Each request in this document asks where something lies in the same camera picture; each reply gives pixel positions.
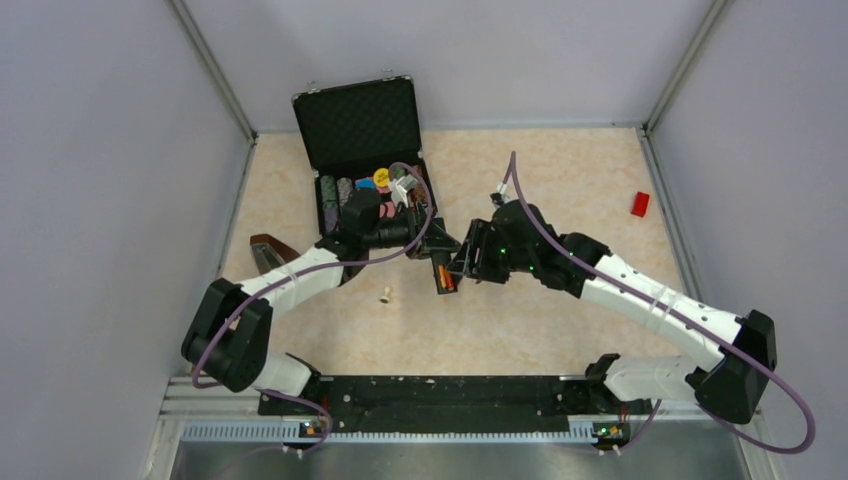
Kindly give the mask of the orange battery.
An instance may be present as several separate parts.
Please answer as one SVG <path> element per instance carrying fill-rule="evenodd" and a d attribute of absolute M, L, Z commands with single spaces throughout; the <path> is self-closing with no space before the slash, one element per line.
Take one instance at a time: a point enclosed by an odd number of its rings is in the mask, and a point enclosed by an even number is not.
<path fill-rule="evenodd" d="M 451 290 L 451 276 L 444 265 L 439 266 L 439 275 L 441 286 L 444 290 Z"/>

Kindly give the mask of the black remote with buttons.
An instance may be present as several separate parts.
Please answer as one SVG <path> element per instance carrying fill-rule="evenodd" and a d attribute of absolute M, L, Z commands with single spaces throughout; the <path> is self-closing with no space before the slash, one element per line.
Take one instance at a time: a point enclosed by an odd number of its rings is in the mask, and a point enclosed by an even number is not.
<path fill-rule="evenodd" d="M 431 264 L 438 295 L 446 295 L 457 292 L 454 277 L 448 270 L 450 261 L 451 254 L 446 251 L 437 251 L 431 255 Z"/>

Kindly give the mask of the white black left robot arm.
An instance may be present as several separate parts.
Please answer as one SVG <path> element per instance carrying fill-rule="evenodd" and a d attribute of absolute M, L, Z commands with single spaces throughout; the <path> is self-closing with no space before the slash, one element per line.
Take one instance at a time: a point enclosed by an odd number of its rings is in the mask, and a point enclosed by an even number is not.
<path fill-rule="evenodd" d="M 356 190 L 340 209 L 334 229 L 310 249 L 258 277 L 233 283 L 225 278 L 207 288 L 180 353 L 216 384 L 238 393 L 248 388 L 282 393 L 297 413 L 319 404 L 315 370 L 290 354 L 269 350 L 275 320 L 320 293 L 341 287 L 372 263 L 369 254 L 393 249 L 410 259 L 428 259 L 434 272 L 445 272 L 460 243 L 444 222 L 421 203 L 399 206 L 391 217 L 380 214 L 375 190 Z"/>

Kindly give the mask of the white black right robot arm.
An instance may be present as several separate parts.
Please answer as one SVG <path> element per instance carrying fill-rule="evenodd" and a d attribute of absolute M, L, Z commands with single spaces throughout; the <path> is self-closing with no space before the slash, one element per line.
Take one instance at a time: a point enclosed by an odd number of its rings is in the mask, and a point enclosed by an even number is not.
<path fill-rule="evenodd" d="M 589 404 L 612 412 L 624 401 L 691 401 L 733 424 L 751 421 L 777 365 L 770 316 L 712 308 L 638 272 L 610 248 L 578 232 L 558 234 L 536 206 L 510 201 L 489 221 L 472 220 L 448 266 L 477 282 L 504 284 L 527 273 L 543 286 L 610 308 L 665 338 L 680 355 L 597 362 Z"/>

